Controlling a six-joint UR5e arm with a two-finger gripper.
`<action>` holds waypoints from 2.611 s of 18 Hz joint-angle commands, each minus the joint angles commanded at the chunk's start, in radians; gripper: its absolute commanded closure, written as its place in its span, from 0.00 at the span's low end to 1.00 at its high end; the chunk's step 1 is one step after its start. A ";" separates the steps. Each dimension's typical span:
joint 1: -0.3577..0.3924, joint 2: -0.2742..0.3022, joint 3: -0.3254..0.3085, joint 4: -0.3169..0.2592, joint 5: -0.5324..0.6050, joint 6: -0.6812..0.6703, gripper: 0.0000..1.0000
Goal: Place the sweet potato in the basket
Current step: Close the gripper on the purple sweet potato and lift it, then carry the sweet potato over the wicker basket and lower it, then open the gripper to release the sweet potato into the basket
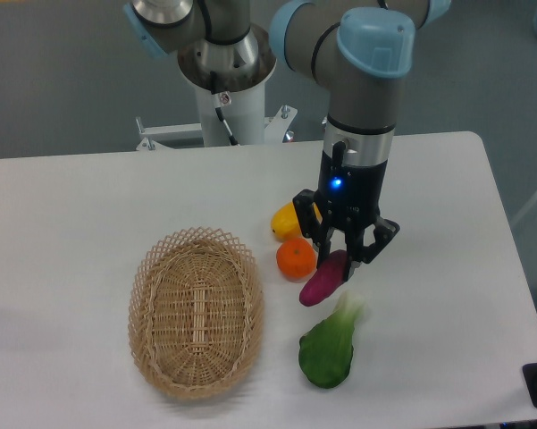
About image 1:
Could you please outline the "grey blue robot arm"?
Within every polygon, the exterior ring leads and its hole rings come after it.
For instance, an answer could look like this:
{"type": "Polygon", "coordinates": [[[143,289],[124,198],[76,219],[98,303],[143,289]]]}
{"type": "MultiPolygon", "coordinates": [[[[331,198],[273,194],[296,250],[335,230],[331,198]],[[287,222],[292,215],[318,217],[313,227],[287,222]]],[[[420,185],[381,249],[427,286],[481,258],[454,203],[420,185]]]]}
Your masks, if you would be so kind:
{"type": "Polygon", "coordinates": [[[129,1],[123,11],[151,55],[176,55],[209,147],[268,140],[264,85],[277,64],[329,92],[318,186],[293,204],[320,261],[343,233],[349,277],[399,232],[379,198],[402,90],[416,31],[448,9],[447,1],[289,1],[268,29],[252,22],[247,1],[129,1]]]}

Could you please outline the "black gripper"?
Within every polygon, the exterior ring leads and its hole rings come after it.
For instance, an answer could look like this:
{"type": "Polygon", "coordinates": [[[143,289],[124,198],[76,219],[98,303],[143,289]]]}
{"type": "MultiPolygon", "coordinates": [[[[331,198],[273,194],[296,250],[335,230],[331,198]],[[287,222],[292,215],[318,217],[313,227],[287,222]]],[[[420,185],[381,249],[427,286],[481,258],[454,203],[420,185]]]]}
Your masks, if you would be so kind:
{"type": "Polygon", "coordinates": [[[303,189],[292,199],[301,234],[313,242],[318,253],[317,268],[330,255],[333,228],[344,232],[344,282],[356,265],[370,264],[400,231],[397,223],[377,218],[386,167],[384,162],[333,169],[331,157],[322,153],[317,190],[303,189]],[[365,228],[372,224],[374,242],[366,245],[365,228]]]}

